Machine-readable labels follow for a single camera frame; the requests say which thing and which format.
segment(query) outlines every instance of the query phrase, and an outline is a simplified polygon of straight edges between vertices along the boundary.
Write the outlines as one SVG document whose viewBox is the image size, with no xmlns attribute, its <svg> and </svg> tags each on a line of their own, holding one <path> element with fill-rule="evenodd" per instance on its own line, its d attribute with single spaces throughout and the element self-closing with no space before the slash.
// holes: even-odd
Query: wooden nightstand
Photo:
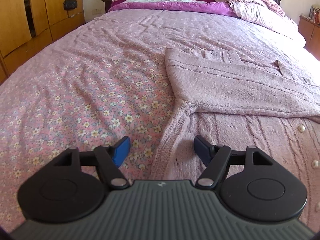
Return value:
<svg viewBox="0 0 320 240">
<path fill-rule="evenodd" d="M 102 0 L 104 2 L 104 7 L 106 9 L 106 13 L 108 12 L 108 10 L 110 9 L 111 7 L 111 3 L 112 3 L 112 0 Z"/>
<path fill-rule="evenodd" d="M 320 26 L 300 16 L 299 33 L 305 38 L 305 49 L 320 61 Z"/>
</svg>

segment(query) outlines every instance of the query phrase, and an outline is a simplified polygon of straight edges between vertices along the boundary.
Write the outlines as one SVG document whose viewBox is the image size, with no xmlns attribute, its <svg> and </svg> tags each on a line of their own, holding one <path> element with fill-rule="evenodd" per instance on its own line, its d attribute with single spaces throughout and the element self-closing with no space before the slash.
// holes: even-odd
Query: logo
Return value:
<svg viewBox="0 0 320 240">
<path fill-rule="evenodd" d="M 160 183 L 158 183 L 158 186 L 159 186 L 159 187 L 164 187 L 165 185 L 167 185 L 165 182 L 160 182 Z"/>
</svg>

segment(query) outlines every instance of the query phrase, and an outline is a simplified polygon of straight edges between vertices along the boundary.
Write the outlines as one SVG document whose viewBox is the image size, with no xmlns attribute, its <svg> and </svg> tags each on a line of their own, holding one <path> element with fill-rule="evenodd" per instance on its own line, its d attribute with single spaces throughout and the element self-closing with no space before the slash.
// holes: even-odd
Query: black handbag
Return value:
<svg viewBox="0 0 320 240">
<path fill-rule="evenodd" d="M 63 8 L 66 11 L 76 9 L 77 7 L 78 7 L 77 0 L 65 0 L 63 3 Z"/>
<path fill-rule="evenodd" d="M 78 7 L 77 0 L 64 0 L 63 8 L 66 11 L 76 9 L 77 7 Z"/>
</svg>

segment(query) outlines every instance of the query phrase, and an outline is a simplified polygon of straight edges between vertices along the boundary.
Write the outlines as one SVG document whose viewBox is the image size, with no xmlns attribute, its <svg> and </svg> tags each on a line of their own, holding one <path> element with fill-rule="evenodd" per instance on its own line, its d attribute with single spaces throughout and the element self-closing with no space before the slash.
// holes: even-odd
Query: electrical outlet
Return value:
<svg viewBox="0 0 320 240">
<path fill-rule="evenodd" d="M 95 14 L 101 14 L 101 9 L 93 9 L 92 15 L 95 15 Z"/>
</svg>

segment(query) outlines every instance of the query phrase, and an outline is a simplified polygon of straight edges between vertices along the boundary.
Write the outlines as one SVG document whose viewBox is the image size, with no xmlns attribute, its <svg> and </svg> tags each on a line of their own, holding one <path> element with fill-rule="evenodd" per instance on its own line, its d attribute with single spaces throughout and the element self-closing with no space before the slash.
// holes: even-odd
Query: books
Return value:
<svg viewBox="0 0 320 240">
<path fill-rule="evenodd" d="M 311 7 L 309 17 L 316 24 L 320 24 L 320 5 L 314 4 Z"/>
</svg>

